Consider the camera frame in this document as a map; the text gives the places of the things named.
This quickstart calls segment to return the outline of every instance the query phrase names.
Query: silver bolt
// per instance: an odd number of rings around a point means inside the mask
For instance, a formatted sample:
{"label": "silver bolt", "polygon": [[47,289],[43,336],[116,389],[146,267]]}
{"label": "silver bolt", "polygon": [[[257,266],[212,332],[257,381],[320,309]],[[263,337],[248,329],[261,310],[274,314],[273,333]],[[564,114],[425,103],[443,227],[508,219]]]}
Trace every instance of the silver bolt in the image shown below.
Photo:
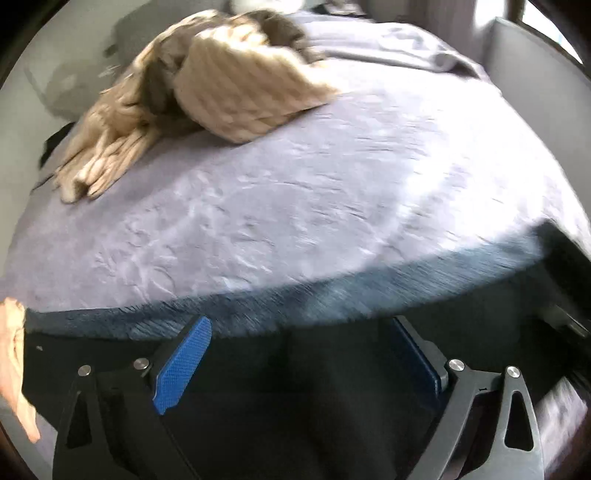
{"label": "silver bolt", "polygon": [[134,360],[134,368],[136,370],[146,370],[150,364],[147,358],[137,358]]}
{"label": "silver bolt", "polygon": [[507,367],[507,373],[513,378],[519,378],[521,376],[521,372],[517,367]]}
{"label": "silver bolt", "polygon": [[79,377],[88,377],[88,375],[90,375],[90,372],[92,372],[90,365],[82,365],[78,369],[78,376]]}
{"label": "silver bolt", "polygon": [[464,365],[464,362],[461,360],[455,358],[454,360],[449,361],[449,368],[455,370],[456,372],[461,372],[466,368],[466,365]]}

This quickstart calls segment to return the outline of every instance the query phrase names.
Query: beige blanket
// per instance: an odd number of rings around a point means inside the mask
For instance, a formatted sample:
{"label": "beige blanket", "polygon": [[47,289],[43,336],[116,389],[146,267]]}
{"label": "beige blanket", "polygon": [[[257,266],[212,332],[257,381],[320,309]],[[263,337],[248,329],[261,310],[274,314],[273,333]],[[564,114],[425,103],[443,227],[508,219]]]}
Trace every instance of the beige blanket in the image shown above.
{"label": "beige blanket", "polygon": [[98,197],[162,135],[206,128],[239,144],[327,103],[339,89],[322,60],[298,26],[271,11],[185,18],[85,115],[56,171],[61,199]]}

